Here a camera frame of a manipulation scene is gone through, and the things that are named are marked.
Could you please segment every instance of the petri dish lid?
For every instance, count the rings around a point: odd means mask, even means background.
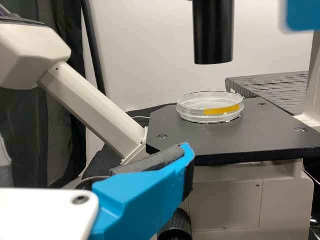
[[[202,91],[182,96],[176,105],[181,118],[193,123],[230,122],[244,110],[242,96],[226,91]]]

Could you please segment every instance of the dark curtain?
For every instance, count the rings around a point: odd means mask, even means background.
[[[81,2],[0,0],[22,18],[53,28],[72,50],[68,64],[85,77]],[[86,166],[86,128],[41,88],[0,88],[0,132],[12,158],[15,187],[60,188]]]

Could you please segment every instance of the black stage plate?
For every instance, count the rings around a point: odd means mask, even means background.
[[[149,154],[183,142],[198,166],[320,157],[320,133],[262,98],[245,99],[242,117],[227,123],[185,121],[175,105],[151,114]]]

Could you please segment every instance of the black cylinder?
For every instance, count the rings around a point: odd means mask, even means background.
[[[193,0],[195,64],[233,60],[234,0]]]
[[[157,237],[158,240],[192,240],[191,220],[188,214],[178,208],[157,233]]]

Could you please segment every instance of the yellow tape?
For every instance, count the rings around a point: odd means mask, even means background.
[[[221,108],[205,108],[203,110],[204,115],[214,115],[214,114],[224,114],[229,112],[234,112],[240,109],[239,104],[228,106],[228,107],[221,107]]]

